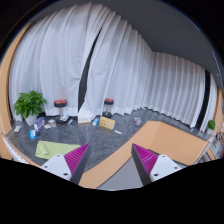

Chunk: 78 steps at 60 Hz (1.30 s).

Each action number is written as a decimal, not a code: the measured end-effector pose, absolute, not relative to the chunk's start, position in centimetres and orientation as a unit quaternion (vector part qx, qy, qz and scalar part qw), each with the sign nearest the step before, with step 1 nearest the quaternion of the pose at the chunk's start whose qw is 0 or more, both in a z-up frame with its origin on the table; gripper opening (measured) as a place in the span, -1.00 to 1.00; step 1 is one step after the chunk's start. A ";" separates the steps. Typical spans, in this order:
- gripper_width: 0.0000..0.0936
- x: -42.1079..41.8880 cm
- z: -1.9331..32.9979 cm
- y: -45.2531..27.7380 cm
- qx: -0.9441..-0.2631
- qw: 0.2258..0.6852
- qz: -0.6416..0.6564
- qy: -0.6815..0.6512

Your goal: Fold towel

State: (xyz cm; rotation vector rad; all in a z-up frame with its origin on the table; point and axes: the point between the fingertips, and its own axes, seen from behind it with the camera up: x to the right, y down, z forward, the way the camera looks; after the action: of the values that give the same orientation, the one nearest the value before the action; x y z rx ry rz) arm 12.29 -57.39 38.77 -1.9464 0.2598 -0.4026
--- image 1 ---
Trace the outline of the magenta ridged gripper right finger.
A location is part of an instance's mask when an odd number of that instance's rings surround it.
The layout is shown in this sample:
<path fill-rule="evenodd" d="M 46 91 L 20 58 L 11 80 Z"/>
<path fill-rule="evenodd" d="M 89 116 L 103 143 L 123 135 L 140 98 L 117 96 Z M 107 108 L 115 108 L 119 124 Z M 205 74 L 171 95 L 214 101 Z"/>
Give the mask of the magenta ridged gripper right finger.
<path fill-rule="evenodd" d="M 181 170 L 181 167 L 167 155 L 156 155 L 137 144 L 132 144 L 131 153 L 143 185 Z"/>

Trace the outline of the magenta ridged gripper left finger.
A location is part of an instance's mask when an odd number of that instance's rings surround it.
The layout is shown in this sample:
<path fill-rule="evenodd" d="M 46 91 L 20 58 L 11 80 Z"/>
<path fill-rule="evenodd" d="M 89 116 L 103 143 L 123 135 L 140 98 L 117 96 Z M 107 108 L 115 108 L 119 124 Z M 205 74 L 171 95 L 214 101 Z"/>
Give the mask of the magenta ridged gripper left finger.
<path fill-rule="evenodd" d="M 44 163 L 41 169 L 74 184 L 79 184 L 90 153 L 90 144 L 87 143 L 65 155 L 56 154 Z"/>

